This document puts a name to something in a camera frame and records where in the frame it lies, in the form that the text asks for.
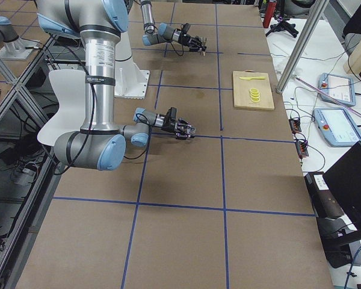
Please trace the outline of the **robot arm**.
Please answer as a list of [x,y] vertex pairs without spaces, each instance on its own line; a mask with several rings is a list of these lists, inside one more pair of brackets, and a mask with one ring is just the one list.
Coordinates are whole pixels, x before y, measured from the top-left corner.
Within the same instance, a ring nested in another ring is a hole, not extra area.
[[188,34],[191,24],[185,23],[180,28],[174,28],[169,24],[160,23],[156,25],[151,1],[138,1],[142,20],[144,35],[142,36],[145,46],[152,46],[160,43],[178,43],[182,48],[187,47],[190,52],[199,52],[205,55],[207,38],[192,36]]
[[54,38],[80,40],[85,57],[78,70],[50,73],[59,109],[40,130],[41,143],[52,146],[66,169],[114,170],[127,145],[146,148],[153,128],[180,140],[193,138],[194,127],[178,118],[137,108],[132,125],[114,120],[117,97],[142,98],[149,72],[132,59],[126,1],[37,1],[40,28]]

